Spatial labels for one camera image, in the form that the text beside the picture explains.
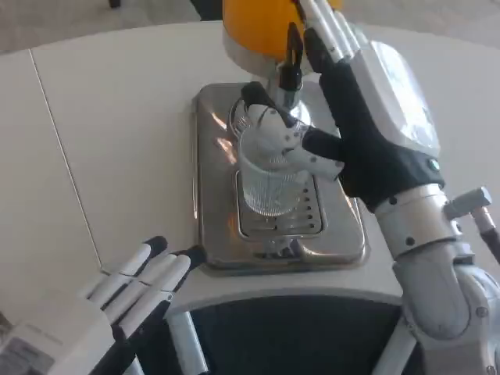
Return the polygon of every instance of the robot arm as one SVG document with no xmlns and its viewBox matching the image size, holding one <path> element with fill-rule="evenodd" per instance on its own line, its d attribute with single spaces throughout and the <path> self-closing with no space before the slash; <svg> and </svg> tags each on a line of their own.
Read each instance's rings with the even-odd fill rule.
<svg viewBox="0 0 500 375">
<path fill-rule="evenodd" d="M 78 296 L 45 298 L 0 345 L 0 373 L 143 374 L 137 350 L 163 321 L 189 271 L 205 259 L 199 246 L 173 254 L 165 249 L 165 239 L 154 237 Z"/>
<path fill-rule="evenodd" d="M 296 4 L 307 56 L 341 133 L 340 181 L 377 217 L 427 373 L 498 373 L 500 287 L 474 265 L 456 222 L 472 213 L 488 227 L 484 189 L 446 198 L 430 111 L 397 51 L 367 41 L 323 0 Z"/>
</svg>

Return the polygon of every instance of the white robotic finger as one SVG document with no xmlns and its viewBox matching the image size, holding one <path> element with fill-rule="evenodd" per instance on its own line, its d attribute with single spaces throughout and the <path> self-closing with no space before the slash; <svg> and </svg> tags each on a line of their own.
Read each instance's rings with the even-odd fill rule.
<svg viewBox="0 0 500 375">
<path fill-rule="evenodd" d="M 157 278 L 154 285 L 139 298 L 119 324 L 126 338 L 134 334 L 157 306 L 164 301 L 170 302 L 172 292 L 189 272 L 190 265 L 191 260 L 188 256 L 179 255 L 162 276 Z"/>
<path fill-rule="evenodd" d="M 119 289 L 130 282 L 132 276 L 149 260 L 150 255 L 151 246 L 143 244 L 132 259 L 119 271 L 112 273 L 97 287 L 89 300 L 98 307 L 102 307 Z"/>
<path fill-rule="evenodd" d="M 139 277 L 133 280 L 119 296 L 117 296 L 104 310 L 111 324 L 115 323 L 140 297 L 146 289 L 170 269 L 176 256 L 168 254 L 158 256 L 159 259 L 153 259 Z"/>
</svg>

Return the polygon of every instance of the glass cup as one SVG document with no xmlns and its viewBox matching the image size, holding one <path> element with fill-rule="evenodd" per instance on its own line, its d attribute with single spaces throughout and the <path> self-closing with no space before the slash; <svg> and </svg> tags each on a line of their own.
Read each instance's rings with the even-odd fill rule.
<svg viewBox="0 0 500 375">
<path fill-rule="evenodd" d="M 238 150 L 241 186 L 248 207 L 264 216 L 292 211 L 309 172 L 298 170 L 281 154 L 266 147 L 266 141 L 254 128 L 243 132 Z"/>
</svg>

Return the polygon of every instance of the screw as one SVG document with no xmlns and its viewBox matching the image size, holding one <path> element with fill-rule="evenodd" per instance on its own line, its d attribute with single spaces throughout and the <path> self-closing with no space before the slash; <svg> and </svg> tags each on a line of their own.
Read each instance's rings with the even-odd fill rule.
<svg viewBox="0 0 500 375">
<path fill-rule="evenodd" d="M 427 165 L 434 172 L 437 172 L 437 171 L 439 171 L 441 169 L 441 167 L 439 166 L 439 163 L 438 163 L 438 161 L 436 159 L 429 159 L 429 160 L 427 160 Z"/>
<path fill-rule="evenodd" d="M 486 316 L 488 316 L 488 309 L 483 306 L 480 306 L 476 309 L 476 315 L 479 316 L 480 318 L 485 318 Z"/>
</svg>

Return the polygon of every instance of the drip tray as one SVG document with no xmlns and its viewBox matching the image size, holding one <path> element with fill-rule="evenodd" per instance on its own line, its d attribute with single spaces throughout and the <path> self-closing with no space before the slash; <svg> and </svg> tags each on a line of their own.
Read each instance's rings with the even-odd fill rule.
<svg viewBox="0 0 500 375">
<path fill-rule="evenodd" d="M 297 208 L 268 217 L 247 207 L 238 171 L 238 143 L 228 121 L 243 84 L 211 84 L 195 99 L 195 215 L 209 267 L 218 274 L 282 273 L 359 265 L 368 245 L 356 200 L 340 183 L 311 177 Z M 314 126 L 334 133 L 318 84 L 302 101 Z"/>
</svg>

